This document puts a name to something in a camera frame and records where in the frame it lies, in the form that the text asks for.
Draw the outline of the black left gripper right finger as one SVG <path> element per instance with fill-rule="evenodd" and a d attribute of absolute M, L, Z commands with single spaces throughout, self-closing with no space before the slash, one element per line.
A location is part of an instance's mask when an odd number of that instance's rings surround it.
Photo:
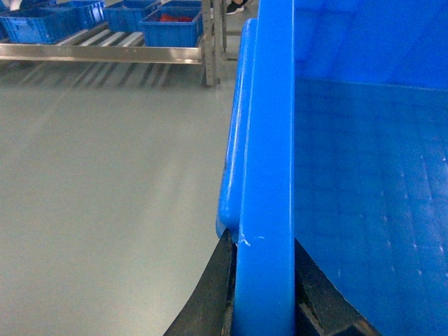
<path fill-rule="evenodd" d="M 295 240 L 295 334 L 379 335 Z"/>

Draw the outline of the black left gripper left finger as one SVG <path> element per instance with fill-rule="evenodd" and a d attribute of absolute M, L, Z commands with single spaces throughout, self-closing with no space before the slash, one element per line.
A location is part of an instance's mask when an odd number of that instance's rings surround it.
<path fill-rule="evenodd" d="M 234 243 L 221 235 L 192 295 L 165 335 L 231 335 L 234 312 Z"/>

